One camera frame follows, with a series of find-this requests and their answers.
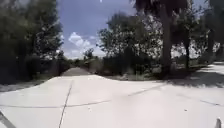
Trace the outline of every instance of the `road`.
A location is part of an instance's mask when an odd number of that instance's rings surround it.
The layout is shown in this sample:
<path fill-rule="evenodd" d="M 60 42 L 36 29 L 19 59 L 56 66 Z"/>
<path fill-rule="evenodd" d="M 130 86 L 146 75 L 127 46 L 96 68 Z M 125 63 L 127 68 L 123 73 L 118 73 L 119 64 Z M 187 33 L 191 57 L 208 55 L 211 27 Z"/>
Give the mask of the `road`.
<path fill-rule="evenodd" d="M 214 128 L 224 121 L 223 75 L 216 63 L 185 80 L 55 77 L 1 93 L 0 111 L 16 128 Z"/>

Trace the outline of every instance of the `sky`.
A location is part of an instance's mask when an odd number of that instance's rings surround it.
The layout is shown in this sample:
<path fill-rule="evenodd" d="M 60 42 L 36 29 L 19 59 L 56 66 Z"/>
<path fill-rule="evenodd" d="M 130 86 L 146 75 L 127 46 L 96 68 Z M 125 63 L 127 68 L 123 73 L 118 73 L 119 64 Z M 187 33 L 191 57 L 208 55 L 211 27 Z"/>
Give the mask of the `sky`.
<path fill-rule="evenodd" d="M 194 0 L 196 6 L 204 0 Z M 83 52 L 94 48 L 94 54 L 103 56 L 96 44 L 97 32 L 106 28 L 106 22 L 116 12 L 134 14 L 130 0 L 59 0 L 59 16 L 63 26 L 62 50 L 70 59 L 80 58 Z"/>

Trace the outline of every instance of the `sidewalk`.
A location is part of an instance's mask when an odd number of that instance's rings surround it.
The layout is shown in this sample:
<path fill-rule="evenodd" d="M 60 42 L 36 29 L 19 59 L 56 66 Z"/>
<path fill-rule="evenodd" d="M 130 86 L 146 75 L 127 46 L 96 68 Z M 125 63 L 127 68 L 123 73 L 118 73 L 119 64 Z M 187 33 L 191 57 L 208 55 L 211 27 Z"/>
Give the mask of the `sidewalk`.
<path fill-rule="evenodd" d="M 211 69 L 224 75 L 220 65 Z M 16 128 L 213 128 L 224 121 L 223 88 L 173 85 L 57 77 L 0 93 L 0 111 Z"/>

